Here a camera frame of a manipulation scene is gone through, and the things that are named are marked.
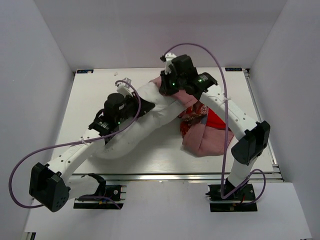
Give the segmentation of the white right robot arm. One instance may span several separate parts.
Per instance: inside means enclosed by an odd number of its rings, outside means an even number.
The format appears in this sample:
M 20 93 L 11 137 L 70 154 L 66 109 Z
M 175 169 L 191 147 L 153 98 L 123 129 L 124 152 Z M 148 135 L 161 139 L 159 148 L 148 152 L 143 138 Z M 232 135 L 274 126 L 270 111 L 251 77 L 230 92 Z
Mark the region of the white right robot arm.
M 160 93 L 172 96 L 180 90 L 208 106 L 231 130 L 238 142 L 231 148 L 234 162 L 227 177 L 226 195 L 236 200 L 244 193 L 249 174 L 256 159 L 267 147 L 270 125 L 248 116 L 232 100 L 209 73 L 198 73 L 190 56 L 176 56 L 169 52 L 161 56 L 165 69 L 161 71 Z

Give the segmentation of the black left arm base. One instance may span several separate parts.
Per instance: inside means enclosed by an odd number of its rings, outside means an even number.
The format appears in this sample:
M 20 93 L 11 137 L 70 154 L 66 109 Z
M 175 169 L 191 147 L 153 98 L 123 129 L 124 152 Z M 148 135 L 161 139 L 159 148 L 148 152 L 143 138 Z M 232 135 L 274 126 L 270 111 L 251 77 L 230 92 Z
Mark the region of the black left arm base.
M 102 197 L 79 197 L 74 200 L 73 208 L 78 210 L 121 210 L 126 199 L 127 186 L 107 184 Z

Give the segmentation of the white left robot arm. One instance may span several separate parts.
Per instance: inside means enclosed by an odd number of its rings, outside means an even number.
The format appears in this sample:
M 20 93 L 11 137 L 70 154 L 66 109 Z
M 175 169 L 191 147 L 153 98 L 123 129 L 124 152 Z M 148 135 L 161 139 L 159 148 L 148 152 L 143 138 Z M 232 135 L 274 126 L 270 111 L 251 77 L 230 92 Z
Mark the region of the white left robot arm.
M 123 130 L 122 123 L 139 119 L 155 106 L 135 93 L 127 96 L 111 93 L 81 136 L 79 144 L 72 144 L 55 159 L 46 164 L 38 162 L 32 168 L 29 194 L 53 213 L 69 199 L 105 198 L 106 180 L 102 176 L 88 173 L 78 180 L 70 177 L 85 160 Z

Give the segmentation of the white pillow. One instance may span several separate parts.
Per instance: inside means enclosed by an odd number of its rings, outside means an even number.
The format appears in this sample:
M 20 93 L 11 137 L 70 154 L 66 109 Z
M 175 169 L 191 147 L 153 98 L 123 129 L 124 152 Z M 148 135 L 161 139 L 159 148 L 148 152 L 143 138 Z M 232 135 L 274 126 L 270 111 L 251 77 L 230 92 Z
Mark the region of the white pillow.
M 115 135 L 95 156 L 110 160 L 123 157 L 131 152 L 140 141 L 156 129 L 172 122 L 187 108 L 189 95 L 180 90 L 171 96 L 160 94 L 154 82 L 149 82 L 137 89 L 142 100 L 155 104 L 155 107 L 139 117 L 130 127 Z

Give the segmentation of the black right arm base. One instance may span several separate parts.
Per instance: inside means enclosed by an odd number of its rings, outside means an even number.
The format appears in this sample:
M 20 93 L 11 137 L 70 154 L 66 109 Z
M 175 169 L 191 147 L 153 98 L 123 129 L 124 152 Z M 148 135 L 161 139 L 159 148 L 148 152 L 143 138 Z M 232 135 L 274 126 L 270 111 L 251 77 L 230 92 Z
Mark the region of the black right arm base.
M 247 184 L 237 193 L 233 193 L 226 199 L 221 198 L 221 186 L 209 184 L 208 192 L 205 194 L 209 201 L 211 213 L 240 213 L 257 212 L 255 202 L 255 191 L 252 184 Z

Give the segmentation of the red patterned pillowcase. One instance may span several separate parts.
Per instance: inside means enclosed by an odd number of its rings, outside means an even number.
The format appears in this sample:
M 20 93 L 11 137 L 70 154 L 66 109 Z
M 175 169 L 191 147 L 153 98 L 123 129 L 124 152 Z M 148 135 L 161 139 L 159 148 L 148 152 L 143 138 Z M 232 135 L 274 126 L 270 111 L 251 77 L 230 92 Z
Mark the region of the red patterned pillowcase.
M 163 97 L 164 103 L 156 111 L 156 119 L 161 125 L 166 125 L 174 119 L 179 119 L 179 130 L 183 149 L 197 157 L 222 156 L 224 154 L 225 134 L 229 145 L 234 137 L 233 132 L 226 130 L 223 120 L 208 106 L 194 96 L 179 90 L 171 96 L 160 94 L 161 77 L 150 81 L 155 84 L 155 91 Z

